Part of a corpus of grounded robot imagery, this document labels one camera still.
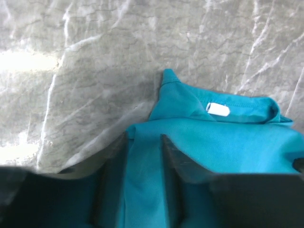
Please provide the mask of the teal t shirt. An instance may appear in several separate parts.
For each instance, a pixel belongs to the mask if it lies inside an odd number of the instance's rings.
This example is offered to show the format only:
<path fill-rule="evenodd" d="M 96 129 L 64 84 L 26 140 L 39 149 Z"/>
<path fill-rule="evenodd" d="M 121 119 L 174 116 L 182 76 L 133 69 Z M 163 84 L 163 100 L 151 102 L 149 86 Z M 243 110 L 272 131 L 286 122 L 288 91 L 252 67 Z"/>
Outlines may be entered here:
<path fill-rule="evenodd" d="M 269 97 L 216 93 L 182 83 L 165 69 L 159 101 L 148 121 L 127 129 L 121 228 L 219 228 L 206 177 L 196 171 L 181 184 L 186 215 L 168 206 L 162 152 L 170 148 L 181 172 L 197 163 L 219 174 L 294 174 L 292 162 L 304 154 L 304 137 L 292 129 Z"/>

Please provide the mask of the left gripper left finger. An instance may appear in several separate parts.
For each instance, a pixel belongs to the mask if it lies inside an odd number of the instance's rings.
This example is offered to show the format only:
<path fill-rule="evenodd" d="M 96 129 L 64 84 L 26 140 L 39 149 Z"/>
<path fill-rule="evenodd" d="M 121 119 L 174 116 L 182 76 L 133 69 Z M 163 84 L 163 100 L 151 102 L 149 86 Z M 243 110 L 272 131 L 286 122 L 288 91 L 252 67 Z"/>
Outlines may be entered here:
<path fill-rule="evenodd" d="M 56 174 L 0 169 L 3 228 L 116 228 L 127 135 Z"/>

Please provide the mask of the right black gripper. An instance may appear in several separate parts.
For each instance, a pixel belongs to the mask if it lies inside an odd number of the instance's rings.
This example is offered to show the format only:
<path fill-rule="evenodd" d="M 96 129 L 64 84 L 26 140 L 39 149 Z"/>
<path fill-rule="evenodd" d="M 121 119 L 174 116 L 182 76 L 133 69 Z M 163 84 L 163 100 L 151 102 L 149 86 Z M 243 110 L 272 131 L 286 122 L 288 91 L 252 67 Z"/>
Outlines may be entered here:
<path fill-rule="evenodd" d="M 304 173 L 304 157 L 294 159 L 292 167 L 299 173 Z"/>

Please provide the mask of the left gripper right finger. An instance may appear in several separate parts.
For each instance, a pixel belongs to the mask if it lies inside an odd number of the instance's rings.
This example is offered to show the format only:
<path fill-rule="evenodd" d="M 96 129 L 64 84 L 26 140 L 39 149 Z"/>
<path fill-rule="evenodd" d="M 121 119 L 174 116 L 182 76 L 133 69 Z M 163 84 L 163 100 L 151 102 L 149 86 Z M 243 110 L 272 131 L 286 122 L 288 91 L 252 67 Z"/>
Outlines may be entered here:
<path fill-rule="evenodd" d="M 217 174 L 161 136 L 169 228 L 301 228 L 304 174 Z"/>

